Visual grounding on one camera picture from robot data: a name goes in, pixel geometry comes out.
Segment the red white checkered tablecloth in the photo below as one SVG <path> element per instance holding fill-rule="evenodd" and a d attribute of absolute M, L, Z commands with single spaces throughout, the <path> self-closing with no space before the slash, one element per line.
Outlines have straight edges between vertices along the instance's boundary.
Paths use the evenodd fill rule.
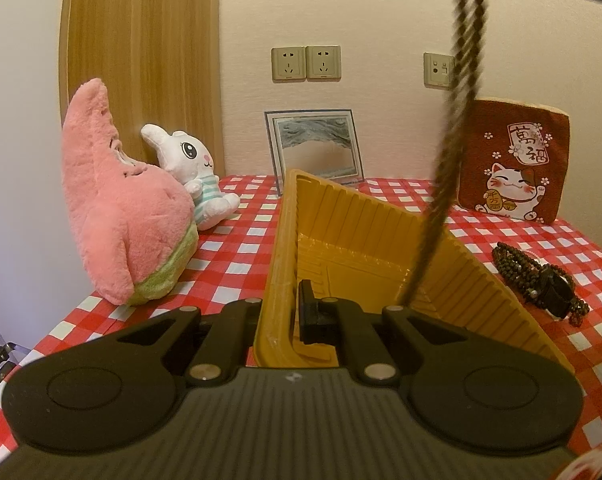
<path fill-rule="evenodd" d="M 144 307 L 114 307 L 96 295 L 86 297 L 23 359 L 25 363 L 75 344 L 113 333 L 177 307 L 220 310 L 231 300 L 263 292 L 274 244 L 279 201 L 271 177 L 232 177 L 225 190 L 239 194 L 237 214 L 200 237 L 200 247 L 167 298 Z M 574 328 L 533 308 L 531 314 L 569 359 L 584 389 L 584 410 L 571 448 L 584 453 L 602 443 L 602 251 L 569 223 L 550 226 L 487 216 L 455 208 L 450 232 L 486 266 L 492 249 L 504 242 L 543 263 L 556 264 L 574 278 L 578 296 L 589 305 L 583 324 Z"/>

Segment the pink starfish plush toy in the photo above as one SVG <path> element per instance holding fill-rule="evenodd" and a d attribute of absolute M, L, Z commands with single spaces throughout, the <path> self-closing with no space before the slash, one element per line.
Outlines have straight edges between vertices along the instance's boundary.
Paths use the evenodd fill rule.
<path fill-rule="evenodd" d="M 124 153 L 98 78 L 81 84 L 67 107 L 62 188 L 98 295 L 137 306 L 171 292 L 198 246 L 193 200 L 167 171 Z"/>

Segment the brown lucky cat cushion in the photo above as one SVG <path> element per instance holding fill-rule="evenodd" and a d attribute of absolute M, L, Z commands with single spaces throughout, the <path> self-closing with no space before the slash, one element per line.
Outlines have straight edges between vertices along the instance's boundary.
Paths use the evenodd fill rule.
<path fill-rule="evenodd" d="M 569 166 L 568 114 L 481 99 L 466 133 L 457 192 L 461 207 L 544 224 L 556 220 Z"/>

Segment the yellow plastic tray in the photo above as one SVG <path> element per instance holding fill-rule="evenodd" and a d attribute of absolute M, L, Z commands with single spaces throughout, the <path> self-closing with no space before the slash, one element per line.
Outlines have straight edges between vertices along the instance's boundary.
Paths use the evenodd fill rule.
<path fill-rule="evenodd" d="M 378 314 L 406 289 L 420 231 L 419 214 L 289 171 L 253 344 L 255 362 L 275 368 L 337 365 L 334 348 L 300 339 L 299 283 L 310 281 L 318 298 L 352 300 Z M 443 233 L 412 306 L 472 333 L 569 363 L 514 293 L 450 232 Z"/>

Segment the white bunny plush toy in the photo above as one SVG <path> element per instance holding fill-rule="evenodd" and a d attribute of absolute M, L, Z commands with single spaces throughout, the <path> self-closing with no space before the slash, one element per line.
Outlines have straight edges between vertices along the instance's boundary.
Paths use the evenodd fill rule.
<path fill-rule="evenodd" d="M 144 125 L 141 136 L 155 150 L 159 166 L 193 199 L 199 232 L 214 228 L 238 209 L 239 196 L 221 190 L 212 155 L 199 139 L 185 131 L 167 133 L 154 124 Z"/>

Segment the framed sand picture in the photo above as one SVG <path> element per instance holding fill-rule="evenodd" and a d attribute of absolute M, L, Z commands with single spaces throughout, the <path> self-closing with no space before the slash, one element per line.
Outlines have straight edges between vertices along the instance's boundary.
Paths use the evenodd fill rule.
<path fill-rule="evenodd" d="M 264 119 L 278 195 L 292 169 L 344 185 L 365 179 L 351 110 L 269 110 Z"/>

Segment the wooden door panel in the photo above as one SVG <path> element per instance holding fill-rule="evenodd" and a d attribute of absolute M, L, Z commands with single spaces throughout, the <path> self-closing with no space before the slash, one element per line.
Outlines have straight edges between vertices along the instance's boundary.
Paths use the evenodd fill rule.
<path fill-rule="evenodd" d="M 62 0 L 60 107 L 98 77 L 126 154 L 155 161 L 151 122 L 197 136 L 224 174 L 219 14 L 220 0 Z"/>

